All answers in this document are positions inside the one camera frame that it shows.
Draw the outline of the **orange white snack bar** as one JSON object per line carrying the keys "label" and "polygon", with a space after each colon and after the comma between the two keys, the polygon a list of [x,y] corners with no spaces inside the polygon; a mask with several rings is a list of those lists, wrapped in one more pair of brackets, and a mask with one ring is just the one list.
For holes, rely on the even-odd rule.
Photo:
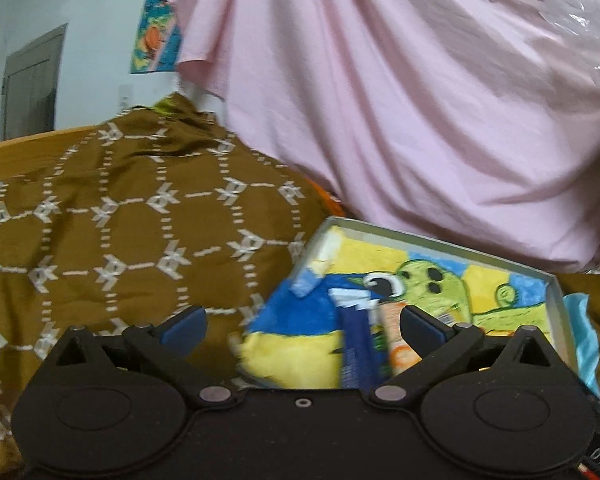
{"label": "orange white snack bar", "polygon": [[456,335],[452,326],[412,304],[383,302],[379,312],[393,376],[405,372]]}

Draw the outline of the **blue snack packet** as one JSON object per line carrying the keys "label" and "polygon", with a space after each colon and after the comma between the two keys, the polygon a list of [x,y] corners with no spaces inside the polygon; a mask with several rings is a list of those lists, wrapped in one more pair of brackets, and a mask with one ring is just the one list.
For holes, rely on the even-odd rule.
{"label": "blue snack packet", "polygon": [[343,334],[340,387],[370,392],[391,377],[379,299],[369,290],[350,288],[332,288],[329,299]]}

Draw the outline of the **grey shallow box tray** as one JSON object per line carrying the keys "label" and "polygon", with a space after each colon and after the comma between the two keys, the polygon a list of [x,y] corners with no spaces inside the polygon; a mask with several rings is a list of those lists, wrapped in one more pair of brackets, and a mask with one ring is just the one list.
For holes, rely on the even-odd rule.
{"label": "grey shallow box tray", "polygon": [[442,240],[332,217],[310,241],[290,274],[300,295],[338,278],[399,307],[414,304],[445,324],[471,322],[491,336],[538,326],[560,357],[577,358],[556,276]]}

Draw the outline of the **brown patterned PF quilt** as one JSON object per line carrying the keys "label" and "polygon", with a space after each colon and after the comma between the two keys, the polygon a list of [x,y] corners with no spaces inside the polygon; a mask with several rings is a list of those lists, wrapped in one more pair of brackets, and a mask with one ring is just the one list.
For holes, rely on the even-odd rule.
{"label": "brown patterned PF quilt", "polygon": [[70,133],[0,185],[0,477],[20,464],[12,409],[70,326],[117,335],[196,304],[190,355],[237,376],[234,343],[336,200],[174,93]]}

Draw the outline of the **pink draped sheet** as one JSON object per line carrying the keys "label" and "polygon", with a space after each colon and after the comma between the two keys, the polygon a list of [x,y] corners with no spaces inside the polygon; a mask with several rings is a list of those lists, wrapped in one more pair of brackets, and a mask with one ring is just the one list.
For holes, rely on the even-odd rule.
{"label": "pink draped sheet", "polygon": [[600,265],[600,85],[572,0],[169,0],[227,128],[358,218]]}

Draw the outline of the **grey door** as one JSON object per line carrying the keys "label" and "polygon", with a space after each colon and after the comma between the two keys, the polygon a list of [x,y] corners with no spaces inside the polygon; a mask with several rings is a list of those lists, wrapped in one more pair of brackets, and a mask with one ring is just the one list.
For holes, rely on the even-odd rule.
{"label": "grey door", "polygon": [[66,29],[66,24],[60,25],[6,58],[2,141],[53,130]]}

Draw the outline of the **wooden bed frame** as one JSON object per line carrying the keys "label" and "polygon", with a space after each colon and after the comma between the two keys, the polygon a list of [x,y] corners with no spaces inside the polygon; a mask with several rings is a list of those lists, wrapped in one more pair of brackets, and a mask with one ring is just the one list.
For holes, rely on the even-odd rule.
{"label": "wooden bed frame", "polygon": [[0,182],[48,166],[94,130],[95,126],[87,126],[1,141]]}

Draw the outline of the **white wall socket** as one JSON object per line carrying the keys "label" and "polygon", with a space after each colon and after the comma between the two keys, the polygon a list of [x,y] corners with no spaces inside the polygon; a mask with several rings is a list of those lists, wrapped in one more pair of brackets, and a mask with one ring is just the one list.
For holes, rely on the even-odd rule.
{"label": "white wall socket", "polygon": [[133,104],[133,87],[130,84],[120,84],[118,89],[118,110],[125,113]]}

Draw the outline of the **colourful wall poster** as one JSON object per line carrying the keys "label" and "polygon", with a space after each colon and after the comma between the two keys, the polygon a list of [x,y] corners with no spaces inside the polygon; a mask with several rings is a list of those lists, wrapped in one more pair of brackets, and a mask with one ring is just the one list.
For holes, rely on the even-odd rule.
{"label": "colourful wall poster", "polygon": [[181,32],[168,0],[144,0],[131,56],[131,74],[171,73]]}

